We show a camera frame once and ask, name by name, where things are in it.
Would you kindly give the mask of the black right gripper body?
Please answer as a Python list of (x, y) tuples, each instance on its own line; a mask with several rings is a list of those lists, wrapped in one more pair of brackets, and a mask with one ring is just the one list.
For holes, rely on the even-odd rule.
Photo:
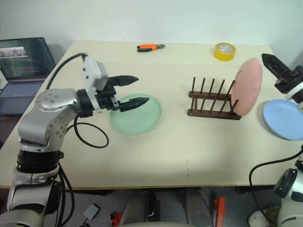
[(301, 69), (294, 69), (293, 71), (285, 71), (279, 73), (275, 87), (281, 93), (288, 93), (303, 81), (303, 71)]

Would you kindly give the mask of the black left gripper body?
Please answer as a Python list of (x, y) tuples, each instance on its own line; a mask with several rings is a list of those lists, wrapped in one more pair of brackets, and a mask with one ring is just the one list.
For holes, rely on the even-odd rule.
[(119, 79), (108, 79), (103, 90), (97, 89), (95, 98), (101, 109), (118, 110), (119, 102), (116, 100), (116, 90), (114, 86), (119, 86)]

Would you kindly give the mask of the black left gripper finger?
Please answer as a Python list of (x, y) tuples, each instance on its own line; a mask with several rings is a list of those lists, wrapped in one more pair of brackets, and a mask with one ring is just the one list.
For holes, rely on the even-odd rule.
[(119, 110), (120, 112), (130, 111), (142, 106), (148, 101), (149, 101), (148, 97), (136, 97), (129, 99), (128, 101), (125, 102), (119, 101)]
[(120, 76), (114, 76), (114, 77), (109, 77), (108, 82), (112, 86), (127, 86), (130, 85), (139, 79), (135, 76), (130, 76), (130, 75), (120, 75)]

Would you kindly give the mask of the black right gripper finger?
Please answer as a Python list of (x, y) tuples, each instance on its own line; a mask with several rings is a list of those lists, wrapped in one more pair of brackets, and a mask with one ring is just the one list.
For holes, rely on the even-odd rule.
[(285, 72), (285, 65), (281, 61), (265, 62), (264, 65), (278, 80)]
[(272, 74), (282, 74), (289, 71), (289, 68), (284, 63), (282, 63), (275, 55), (263, 53), (261, 57), (263, 65)]

